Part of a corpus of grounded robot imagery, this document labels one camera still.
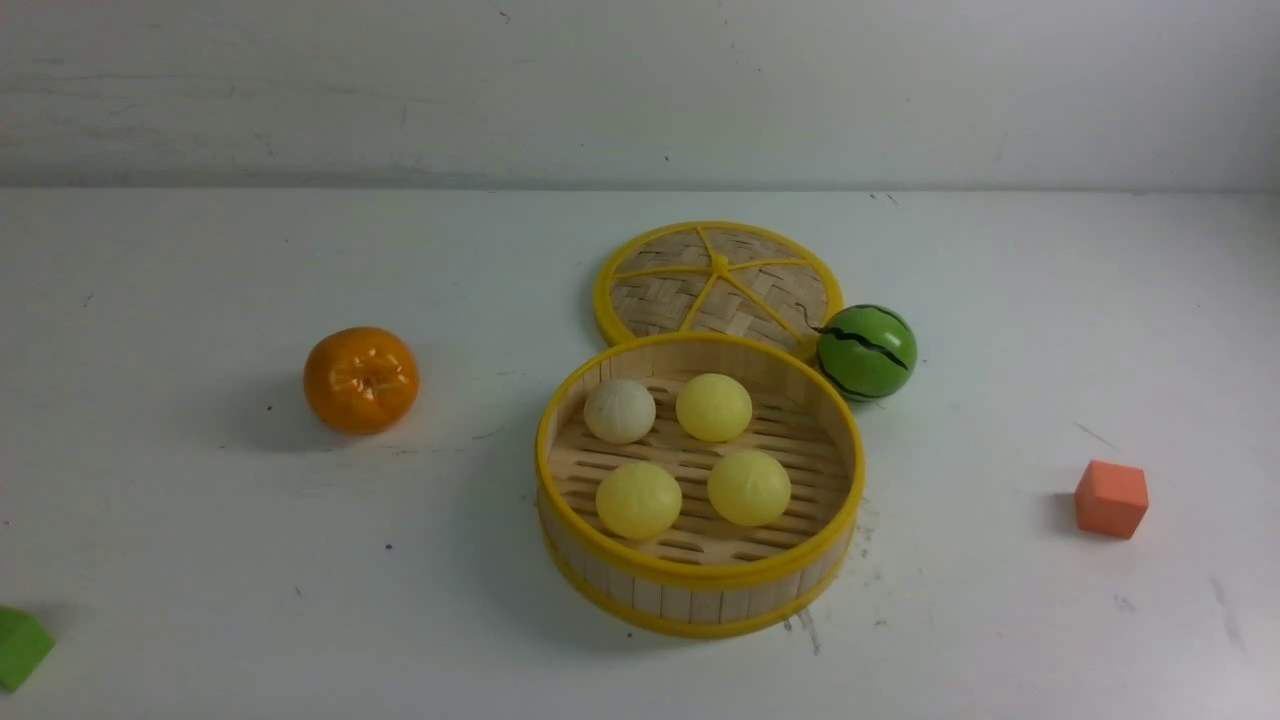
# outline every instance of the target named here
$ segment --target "toy watermelon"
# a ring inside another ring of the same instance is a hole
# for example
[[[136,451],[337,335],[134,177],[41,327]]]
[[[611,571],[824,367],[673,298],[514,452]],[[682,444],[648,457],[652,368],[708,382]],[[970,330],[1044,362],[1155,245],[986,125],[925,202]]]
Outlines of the toy watermelon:
[[[818,369],[850,400],[869,401],[897,392],[915,369],[915,334],[888,307],[854,305],[814,328]]]

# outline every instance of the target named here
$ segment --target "yellow bun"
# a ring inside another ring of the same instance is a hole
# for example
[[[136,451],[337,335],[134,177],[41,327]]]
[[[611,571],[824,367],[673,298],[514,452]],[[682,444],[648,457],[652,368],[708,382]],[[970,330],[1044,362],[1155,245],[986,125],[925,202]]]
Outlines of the yellow bun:
[[[716,462],[707,495],[726,520],[754,528],[777,520],[791,502],[786,468],[759,450],[744,450]]]
[[[705,373],[680,388],[676,419],[686,433],[698,439],[733,439],[751,423],[751,395],[728,375]]]
[[[666,530],[680,516],[684,496],[671,473],[653,462],[631,462],[604,477],[595,489],[595,511],[604,527],[630,539]]]

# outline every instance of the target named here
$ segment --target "green toy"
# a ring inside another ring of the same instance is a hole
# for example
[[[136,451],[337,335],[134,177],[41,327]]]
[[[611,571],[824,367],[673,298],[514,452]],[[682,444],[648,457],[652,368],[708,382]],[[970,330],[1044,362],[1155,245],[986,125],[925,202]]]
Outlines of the green toy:
[[[850,400],[897,392],[915,369],[915,334],[897,313],[854,305],[832,315],[818,338],[818,369]]]
[[[51,650],[54,638],[40,620],[0,605],[0,689],[17,692]]]

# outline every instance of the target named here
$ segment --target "foam block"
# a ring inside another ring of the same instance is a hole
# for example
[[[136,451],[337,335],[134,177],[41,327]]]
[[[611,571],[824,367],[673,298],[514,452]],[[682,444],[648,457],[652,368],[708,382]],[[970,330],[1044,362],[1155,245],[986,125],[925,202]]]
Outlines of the foam block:
[[[54,638],[40,620],[22,610],[0,606],[0,689],[17,692],[51,650]]]
[[[1094,460],[1075,488],[1075,524],[1082,530],[1129,539],[1147,514],[1142,468]]]

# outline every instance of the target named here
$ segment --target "yellow rim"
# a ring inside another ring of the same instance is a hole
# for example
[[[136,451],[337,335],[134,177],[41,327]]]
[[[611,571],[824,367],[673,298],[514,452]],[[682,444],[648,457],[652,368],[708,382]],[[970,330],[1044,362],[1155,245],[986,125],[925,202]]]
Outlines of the yellow rim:
[[[573,384],[577,383],[582,375],[600,363],[623,352],[630,352],[652,345],[664,345],[668,342],[723,342],[727,345],[741,345],[758,350],[792,365],[813,380],[814,386],[819,388],[819,392],[826,393],[831,398],[844,420],[845,428],[849,430],[850,439],[852,439],[854,443],[854,473],[852,478],[850,478],[849,497],[845,498],[845,503],[840,507],[836,516],[832,518],[831,523],[828,523],[826,528],[791,550],[765,560],[758,560],[755,562],[746,562],[742,565],[686,565],[684,562],[672,562],[671,560],[653,557],[614,542],[604,533],[589,525],[568,506],[567,502],[564,502],[564,498],[556,491],[550,465],[541,451],[541,448],[547,445],[552,416],[556,414],[554,410],[561,405],[561,402],[563,402],[570,388],[573,387]],[[575,370],[573,374],[556,389],[550,402],[547,405],[547,410],[543,413],[541,421],[538,424],[538,437],[535,443],[534,454],[538,466],[539,488],[545,495],[547,501],[550,503],[556,515],[564,521],[566,529],[580,541],[580,544],[609,565],[620,566],[634,575],[664,584],[678,584],[690,589],[731,589],[735,587],[782,579],[792,573],[796,573],[797,570],[803,570],[806,565],[806,560],[829,550],[831,546],[840,538],[841,533],[852,525],[858,516],[858,503],[861,501],[863,484],[865,480],[863,439],[858,432],[858,424],[854,421],[854,416],[849,411],[849,406],[845,404],[844,398],[840,397],[836,389],[831,387],[831,383],[824,380],[815,370],[781,350],[754,340],[717,333],[650,336],[625,345],[618,345],[602,352],[600,355],[596,355],[594,359]]]
[[[660,228],[652,229],[644,234],[632,238],[630,242],[620,247],[617,252],[609,256],[608,261],[604,263],[604,268],[600,269],[600,274],[596,275],[595,288],[591,295],[593,305],[595,306],[595,323],[600,327],[600,333],[604,336],[604,340],[609,342],[609,345],[622,345],[625,342],[636,340],[635,333],[632,333],[626,327],[626,324],[622,322],[621,318],[618,318],[618,314],[613,310],[613,302],[611,302],[609,300],[609,290],[612,288],[613,282],[617,279],[637,277],[637,275],[653,275],[659,273],[705,274],[708,275],[707,284],[703,286],[703,291],[698,297],[699,300],[705,300],[707,293],[710,292],[712,286],[716,284],[716,281],[718,279],[718,277],[713,272],[710,260],[708,260],[705,268],[672,265],[669,268],[649,268],[635,273],[622,273],[622,274],[617,273],[618,265],[622,264],[623,260],[630,258],[641,245],[657,240],[664,234],[671,234],[686,229],[692,229],[694,232],[696,232],[698,237],[701,238],[703,245],[707,247],[708,258],[714,258],[716,252],[712,250],[710,242],[703,233],[704,228],[736,229],[758,234],[760,237],[777,242],[782,247],[786,247],[787,250],[795,252],[803,259],[803,260],[795,260],[795,259],[753,260],[750,263],[742,263],[740,265],[728,265],[727,272],[741,270],[746,268],[756,268],[760,265],[808,265],[813,268],[815,273],[818,273],[818,278],[822,281],[822,286],[827,291],[827,306],[822,309],[822,316],[818,318],[818,322],[826,322],[827,318],[829,318],[832,314],[844,307],[844,299],[840,295],[840,283],[836,282],[836,275],[831,274],[831,269],[827,268],[826,263],[818,259],[818,256],[814,255],[813,252],[809,252],[806,247],[797,243],[796,241],[788,237],[783,237],[773,231],[758,228],[755,225],[744,225],[741,223],[728,223],[723,220],[696,220],[691,223],[677,223],[673,225],[664,225]],[[728,279],[732,275],[724,275],[726,279]],[[730,281],[730,283],[733,284],[739,290],[739,292],[742,292],[741,283],[733,281]],[[754,293],[750,293],[750,291],[748,291],[744,295],[748,300],[750,300],[755,305],[759,305],[760,309],[763,309],[771,318],[773,318],[773,322],[778,323],[782,327],[782,329],[787,331],[787,333],[790,333],[794,337],[800,337],[797,328],[790,327],[785,320],[782,320],[782,318],[778,316],[778,314],[772,307],[764,305],[764,302],[762,302],[760,299],[754,297]],[[681,329],[678,332],[685,332],[686,328],[692,323],[692,319],[698,313],[699,305],[701,305],[701,302],[695,302],[694,306],[689,309],[689,313],[685,316],[685,322],[681,324]],[[813,359],[815,347],[817,345],[814,342],[801,342],[795,347],[795,350],[791,351],[791,355],[800,357],[801,360],[809,361]]]
[[[582,597],[591,602],[591,605],[599,607],[600,610],[613,615],[614,618],[636,625],[637,628],[644,628],[646,630],[653,630],[654,633],[662,633],[664,635],[675,635],[681,638],[695,638],[695,639],[721,639],[732,638],[737,635],[745,635],[748,633],[754,633],[756,630],[763,630],[771,625],[777,625],[778,623],[786,620],[787,618],[800,612],[808,607],[818,596],[827,589],[827,585],[840,575],[840,568],[845,562],[846,552],[841,552],[840,557],[832,565],[831,571],[827,577],[818,582],[812,591],[804,593],[803,596],[792,600],[791,602],[783,605],[782,607],[760,615],[758,618],[751,618],[750,620],[739,620],[736,623],[717,623],[714,625],[699,625],[694,623],[680,623],[676,620],[667,620],[666,618],[654,618],[653,615],[646,615],[640,612],[634,607],[626,607],[618,603],[609,596],[602,593],[600,591],[591,587],[585,578],[573,573],[573,569],[568,566],[568,562],[561,556],[556,550],[556,544],[552,542],[550,536],[547,533],[547,528],[543,527],[543,542],[547,544],[547,552],[552,556],[552,562],[559,570],[561,575],[573,589],[576,589]]]

